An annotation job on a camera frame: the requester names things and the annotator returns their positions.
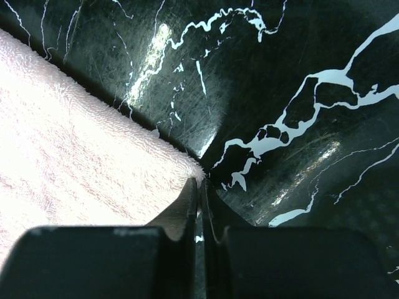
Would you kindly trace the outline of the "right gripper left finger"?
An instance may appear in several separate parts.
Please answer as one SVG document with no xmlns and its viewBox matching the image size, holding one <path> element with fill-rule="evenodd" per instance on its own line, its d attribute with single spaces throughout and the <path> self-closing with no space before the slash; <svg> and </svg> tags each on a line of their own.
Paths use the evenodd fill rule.
<svg viewBox="0 0 399 299">
<path fill-rule="evenodd" d="M 2 298 L 193 298 L 198 189 L 146 226 L 33 227 L 1 271 Z"/>
</svg>

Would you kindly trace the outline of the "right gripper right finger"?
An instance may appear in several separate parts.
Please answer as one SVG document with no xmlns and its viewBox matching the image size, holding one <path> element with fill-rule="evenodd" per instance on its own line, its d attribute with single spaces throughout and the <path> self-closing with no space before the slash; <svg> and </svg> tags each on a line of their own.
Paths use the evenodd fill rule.
<svg viewBox="0 0 399 299">
<path fill-rule="evenodd" d="M 201 185 L 208 298 L 397 298 L 378 250 L 350 229 L 253 226 Z"/>
</svg>

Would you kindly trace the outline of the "pink towel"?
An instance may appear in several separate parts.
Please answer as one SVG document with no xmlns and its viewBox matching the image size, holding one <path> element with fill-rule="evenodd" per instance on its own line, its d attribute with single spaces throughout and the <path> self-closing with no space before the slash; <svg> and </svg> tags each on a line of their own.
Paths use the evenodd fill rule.
<svg viewBox="0 0 399 299">
<path fill-rule="evenodd" d="M 143 225 L 204 172 L 1 32 L 1 258 L 39 225 Z"/>
</svg>

